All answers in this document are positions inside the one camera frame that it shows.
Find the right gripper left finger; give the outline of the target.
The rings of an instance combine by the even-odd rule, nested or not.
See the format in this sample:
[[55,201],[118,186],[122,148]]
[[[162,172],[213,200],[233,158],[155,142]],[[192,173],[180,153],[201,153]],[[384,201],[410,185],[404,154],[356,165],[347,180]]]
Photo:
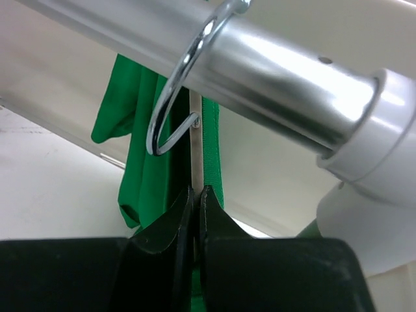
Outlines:
[[130,239],[140,303],[150,311],[190,311],[194,262],[194,191],[182,190],[160,218]]

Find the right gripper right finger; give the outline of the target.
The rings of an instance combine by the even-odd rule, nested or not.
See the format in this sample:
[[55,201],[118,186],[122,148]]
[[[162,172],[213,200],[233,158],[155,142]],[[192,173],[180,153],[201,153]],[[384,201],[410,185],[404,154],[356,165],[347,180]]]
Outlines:
[[201,286],[208,311],[255,311],[256,240],[221,208],[212,186],[204,187],[199,211]]

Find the green t shirt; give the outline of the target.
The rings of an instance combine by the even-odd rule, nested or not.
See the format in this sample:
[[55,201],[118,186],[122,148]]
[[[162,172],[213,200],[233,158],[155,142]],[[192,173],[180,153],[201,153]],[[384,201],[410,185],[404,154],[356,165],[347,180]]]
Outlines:
[[[117,55],[99,108],[91,139],[96,144],[131,135],[125,172],[118,193],[120,212],[129,228],[140,233],[162,216],[179,192],[190,184],[189,136],[160,157],[146,150],[148,124],[167,78]],[[204,185],[211,185],[224,208],[220,162],[219,105],[202,97]],[[182,88],[162,131],[166,139],[189,111],[189,90]],[[190,311],[206,311],[200,270],[192,273]]]

